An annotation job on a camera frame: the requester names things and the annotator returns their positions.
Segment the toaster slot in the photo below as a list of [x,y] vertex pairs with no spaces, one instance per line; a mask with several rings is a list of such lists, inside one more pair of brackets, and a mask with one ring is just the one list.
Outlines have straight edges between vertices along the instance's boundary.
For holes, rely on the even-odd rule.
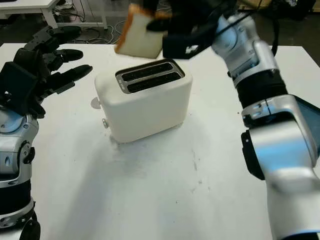
[[154,61],[115,73],[115,78],[125,94],[133,94],[167,84],[184,76],[185,73],[172,59]]
[[141,90],[153,88],[162,84],[167,84],[178,79],[181,79],[181,76],[177,72],[170,72],[168,74],[156,76],[144,81],[139,81],[139,82],[130,84],[127,86],[127,89],[130,93],[136,93]]
[[159,74],[162,72],[170,71],[172,69],[173,69],[172,65],[170,63],[166,62],[166,63],[159,64],[156,66],[150,66],[150,67],[146,67],[146,68],[143,68],[140,70],[136,70],[136,71],[122,74],[122,79],[125,82],[130,82],[132,80],[141,79],[141,78],[148,77],[148,76],[151,76],[154,74]]

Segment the white table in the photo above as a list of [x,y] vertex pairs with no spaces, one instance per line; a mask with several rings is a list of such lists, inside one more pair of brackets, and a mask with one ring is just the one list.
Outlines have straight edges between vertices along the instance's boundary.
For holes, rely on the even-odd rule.
[[62,26],[103,27],[108,29],[103,0],[100,0],[102,22],[56,22],[52,9],[59,0],[17,0],[0,2],[0,15],[42,13],[47,24],[53,28]]
[[[21,46],[0,48],[0,68]],[[265,183],[247,171],[242,108],[218,56],[208,49],[183,61],[194,81],[181,126],[117,144],[90,106],[94,78],[149,60],[116,55],[112,45],[64,47],[84,57],[61,72],[93,71],[43,103],[32,177],[42,240],[272,239]],[[276,59],[288,91],[320,107],[320,68],[306,51],[280,46]]]

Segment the scratch mark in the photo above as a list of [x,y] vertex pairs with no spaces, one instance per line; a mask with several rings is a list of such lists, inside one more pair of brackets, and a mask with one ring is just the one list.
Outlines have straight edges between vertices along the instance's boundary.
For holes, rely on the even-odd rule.
[[193,161],[193,168],[194,168],[195,171],[198,171],[198,166],[197,166],[195,161]]
[[192,152],[193,159],[196,159],[196,153],[193,148],[191,149],[191,152]]

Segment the bread slice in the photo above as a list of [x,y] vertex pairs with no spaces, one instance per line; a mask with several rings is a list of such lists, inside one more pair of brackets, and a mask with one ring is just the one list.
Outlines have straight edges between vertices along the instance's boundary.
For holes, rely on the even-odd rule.
[[154,19],[170,17],[171,14],[165,12],[153,14],[137,4],[130,4],[128,18],[114,51],[133,57],[157,58],[162,49],[162,38],[167,32],[147,31],[147,25]]

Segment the desk leg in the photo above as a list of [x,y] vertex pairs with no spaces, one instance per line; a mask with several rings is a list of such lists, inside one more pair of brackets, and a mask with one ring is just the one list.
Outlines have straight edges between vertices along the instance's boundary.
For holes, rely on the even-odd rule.
[[41,12],[46,20],[46,23],[56,29],[58,27],[57,22],[55,20],[54,15],[52,14],[52,10],[48,8],[41,8]]
[[100,11],[101,11],[100,14],[101,14],[101,18],[102,18],[103,28],[108,29],[105,6],[104,6],[103,0],[100,0]]

